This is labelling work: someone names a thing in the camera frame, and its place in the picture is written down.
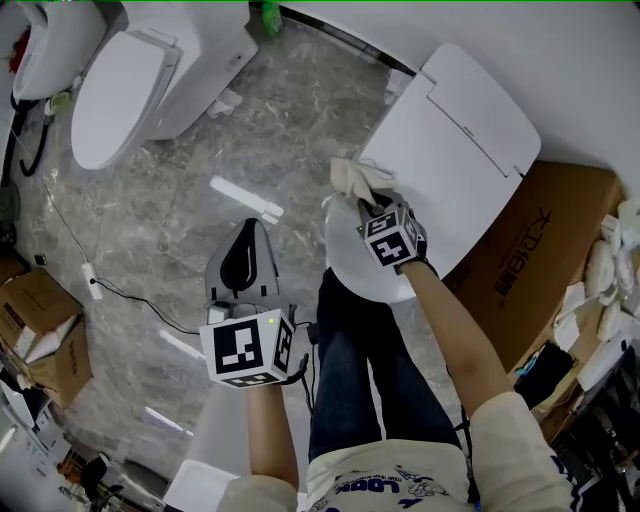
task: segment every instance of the toilet seat lid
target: toilet seat lid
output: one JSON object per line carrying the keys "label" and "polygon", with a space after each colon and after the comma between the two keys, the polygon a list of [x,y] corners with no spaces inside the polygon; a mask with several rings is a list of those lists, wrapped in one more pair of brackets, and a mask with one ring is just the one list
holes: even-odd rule
{"label": "toilet seat lid", "polygon": [[73,153],[82,167],[104,168],[142,142],[136,133],[155,112],[175,70],[171,50],[142,34],[119,32],[100,51],[71,124]]}

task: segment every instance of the cardboard box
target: cardboard box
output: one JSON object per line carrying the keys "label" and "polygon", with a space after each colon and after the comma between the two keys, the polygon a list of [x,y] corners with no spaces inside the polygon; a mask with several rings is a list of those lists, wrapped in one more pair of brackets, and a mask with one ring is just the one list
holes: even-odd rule
{"label": "cardboard box", "polygon": [[[620,200],[611,171],[536,162],[489,230],[444,279],[507,372],[553,339],[551,323],[567,286],[582,280],[600,222],[616,212]],[[599,312],[585,313],[579,324],[592,325],[594,316]],[[592,338],[581,332],[574,347],[584,357],[590,349],[583,335]]]}
{"label": "cardboard box", "polygon": [[66,409],[91,379],[84,320],[80,320],[50,356],[27,365],[31,380],[45,388],[49,398]]}
{"label": "cardboard box", "polygon": [[0,247],[0,286],[28,270],[28,263],[13,247]]}
{"label": "cardboard box", "polygon": [[45,342],[55,350],[81,314],[82,306],[42,268],[0,288],[0,336],[23,360]]}
{"label": "cardboard box", "polygon": [[[52,340],[52,353],[25,363]],[[0,359],[14,377],[22,374],[63,409],[91,379],[82,307],[43,269],[0,288]]]}

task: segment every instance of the white plug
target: white plug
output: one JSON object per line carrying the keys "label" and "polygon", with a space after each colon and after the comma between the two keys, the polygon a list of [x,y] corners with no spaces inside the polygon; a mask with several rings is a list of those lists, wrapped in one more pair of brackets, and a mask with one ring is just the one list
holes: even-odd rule
{"label": "white plug", "polygon": [[84,274],[84,278],[87,280],[91,296],[94,300],[101,300],[102,290],[100,289],[100,285],[96,282],[98,277],[96,276],[96,270],[93,268],[93,265],[91,263],[85,263],[82,265],[82,272]]}

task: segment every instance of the jeans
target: jeans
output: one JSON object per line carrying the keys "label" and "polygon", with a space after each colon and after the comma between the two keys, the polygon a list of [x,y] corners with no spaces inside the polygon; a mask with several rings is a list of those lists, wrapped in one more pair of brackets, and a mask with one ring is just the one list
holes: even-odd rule
{"label": "jeans", "polygon": [[382,399],[388,439],[460,447],[451,420],[411,361],[391,308],[355,295],[331,269],[324,274],[319,295],[320,382],[309,462],[341,448],[382,440],[367,359]]}

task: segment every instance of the gray marble tile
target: gray marble tile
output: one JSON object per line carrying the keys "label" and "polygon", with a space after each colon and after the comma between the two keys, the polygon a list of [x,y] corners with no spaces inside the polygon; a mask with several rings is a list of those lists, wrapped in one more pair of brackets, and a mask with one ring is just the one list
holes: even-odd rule
{"label": "gray marble tile", "polygon": [[[333,193],[329,159],[355,155],[386,108],[386,66],[289,20],[270,38],[259,14],[253,11],[248,28],[260,51],[230,85],[242,96],[231,115],[204,114],[176,139],[148,141],[127,161],[88,171],[73,159],[69,110],[51,126],[39,170],[99,276],[151,300],[188,331],[204,322],[209,257],[238,222],[263,213],[212,188],[213,178],[282,208],[277,223],[264,222],[281,291],[298,305],[298,322],[315,319],[326,258],[323,204]],[[42,110],[34,109],[21,137],[28,151],[35,152],[41,123]],[[125,443],[127,457],[171,477],[190,439],[184,430],[195,427],[212,384],[204,362],[167,343],[162,331],[196,350],[199,338],[165,325],[140,302],[107,291],[92,300],[82,253],[37,177],[21,175],[19,158],[30,157],[19,148],[13,172],[22,197],[18,247],[29,259],[44,253],[47,270],[87,315],[93,379],[61,420],[81,442],[112,456]],[[414,302],[393,309],[409,352],[457,422],[457,398],[422,313]],[[300,328],[292,364],[309,350]],[[292,424],[308,425],[302,386],[287,387],[285,398]]]}

